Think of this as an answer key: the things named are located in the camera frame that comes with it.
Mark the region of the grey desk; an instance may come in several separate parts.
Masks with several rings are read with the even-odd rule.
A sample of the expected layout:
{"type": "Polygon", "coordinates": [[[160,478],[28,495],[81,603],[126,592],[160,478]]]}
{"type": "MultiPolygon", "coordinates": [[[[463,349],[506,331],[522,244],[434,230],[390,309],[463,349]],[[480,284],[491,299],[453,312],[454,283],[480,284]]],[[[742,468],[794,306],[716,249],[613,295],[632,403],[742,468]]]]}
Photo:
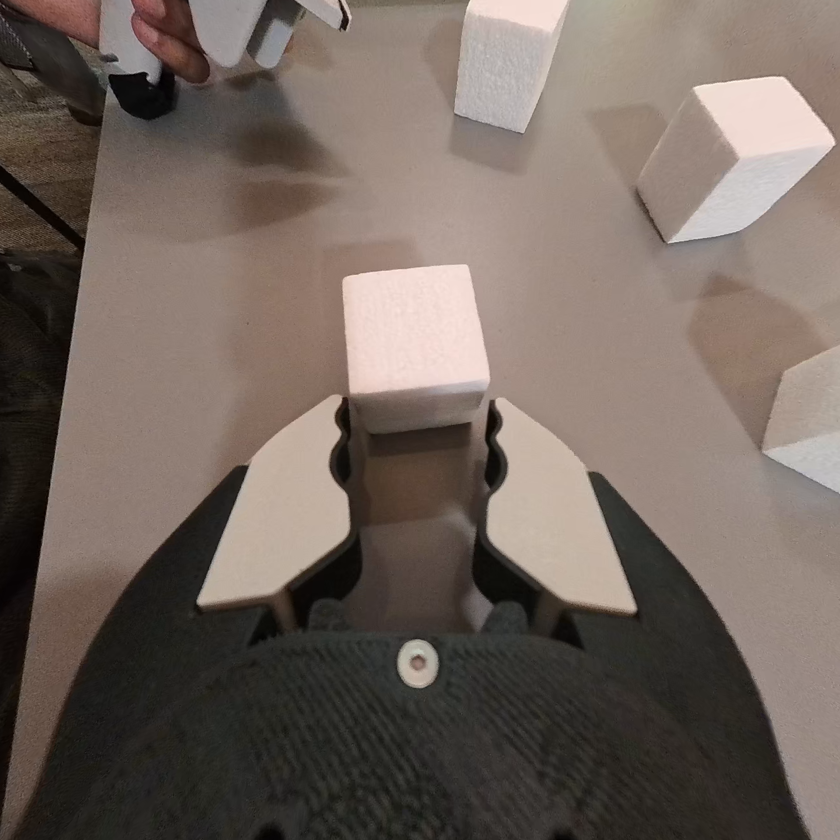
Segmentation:
{"type": "Polygon", "coordinates": [[[634,184],[695,85],[787,77],[838,136],[838,2],[572,2],[525,134],[453,113],[461,6],[305,21],[274,76],[110,103],[2,836],[141,564],[277,429],[347,392],[341,281],[467,264],[492,395],[602,472],[747,659],[838,838],[838,495],[765,458],[838,342],[838,148],[741,234],[665,245],[634,184]]]}

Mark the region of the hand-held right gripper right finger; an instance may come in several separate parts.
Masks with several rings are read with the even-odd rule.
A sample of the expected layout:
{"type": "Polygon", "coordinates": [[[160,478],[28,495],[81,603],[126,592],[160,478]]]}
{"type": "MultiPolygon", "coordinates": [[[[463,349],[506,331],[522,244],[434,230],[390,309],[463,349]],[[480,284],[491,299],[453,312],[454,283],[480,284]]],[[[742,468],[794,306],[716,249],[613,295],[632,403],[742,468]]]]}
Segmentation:
{"type": "Polygon", "coordinates": [[[635,618],[637,603],[590,471],[563,441],[504,397],[488,406],[484,507],[474,583],[516,603],[549,636],[574,612],[635,618]]]}

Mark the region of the white foam cube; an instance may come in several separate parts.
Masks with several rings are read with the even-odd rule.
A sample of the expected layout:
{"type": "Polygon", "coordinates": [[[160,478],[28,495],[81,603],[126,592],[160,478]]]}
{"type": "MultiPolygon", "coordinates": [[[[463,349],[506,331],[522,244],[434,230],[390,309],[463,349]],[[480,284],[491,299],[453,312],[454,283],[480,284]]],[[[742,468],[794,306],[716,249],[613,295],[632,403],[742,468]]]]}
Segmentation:
{"type": "Polygon", "coordinates": [[[782,374],[761,449],[777,463],[839,491],[839,347],[782,374]]]}
{"type": "Polygon", "coordinates": [[[490,383],[467,265],[342,280],[349,398],[371,435],[469,424],[490,383]]]}
{"type": "Polygon", "coordinates": [[[470,1],[460,36],[455,115],[525,133],[569,5],[568,1],[470,1]]]}
{"type": "Polygon", "coordinates": [[[766,214],[835,143],[784,77],[709,83],[682,102],[636,189],[669,245],[730,235],[766,214]]]}

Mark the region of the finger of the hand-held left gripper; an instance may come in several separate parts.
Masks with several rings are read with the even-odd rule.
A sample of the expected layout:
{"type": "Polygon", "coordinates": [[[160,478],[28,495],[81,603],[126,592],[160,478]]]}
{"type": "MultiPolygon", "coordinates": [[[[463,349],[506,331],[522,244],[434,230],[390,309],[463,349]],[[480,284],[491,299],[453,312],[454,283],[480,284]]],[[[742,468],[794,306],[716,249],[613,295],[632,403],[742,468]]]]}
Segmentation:
{"type": "Polygon", "coordinates": [[[196,37],[216,64],[234,67],[260,16],[260,1],[196,1],[196,37]]]}
{"type": "Polygon", "coordinates": [[[276,67],[306,14],[339,31],[351,22],[350,7],[344,1],[268,1],[252,34],[253,61],[259,67],[276,67]]]}

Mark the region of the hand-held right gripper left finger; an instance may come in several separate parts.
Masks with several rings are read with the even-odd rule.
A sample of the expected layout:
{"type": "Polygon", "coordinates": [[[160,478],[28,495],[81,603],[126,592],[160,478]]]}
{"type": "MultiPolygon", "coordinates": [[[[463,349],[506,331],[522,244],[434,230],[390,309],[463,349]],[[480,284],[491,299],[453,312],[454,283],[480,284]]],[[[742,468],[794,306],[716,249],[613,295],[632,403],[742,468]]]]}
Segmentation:
{"type": "Polygon", "coordinates": [[[202,612],[265,606],[286,631],[361,577],[349,496],[350,405],[330,395],[255,453],[196,598],[202,612]]]}

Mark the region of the person's left hand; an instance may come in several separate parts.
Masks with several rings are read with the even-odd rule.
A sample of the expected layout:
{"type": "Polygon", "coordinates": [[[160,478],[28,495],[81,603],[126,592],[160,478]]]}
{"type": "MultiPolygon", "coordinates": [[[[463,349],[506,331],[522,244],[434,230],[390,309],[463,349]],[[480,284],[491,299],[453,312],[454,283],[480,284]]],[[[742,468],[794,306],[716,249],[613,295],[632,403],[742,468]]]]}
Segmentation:
{"type": "Polygon", "coordinates": [[[163,67],[176,77],[202,85],[210,76],[209,62],[198,41],[187,1],[133,1],[134,35],[163,67]]]}

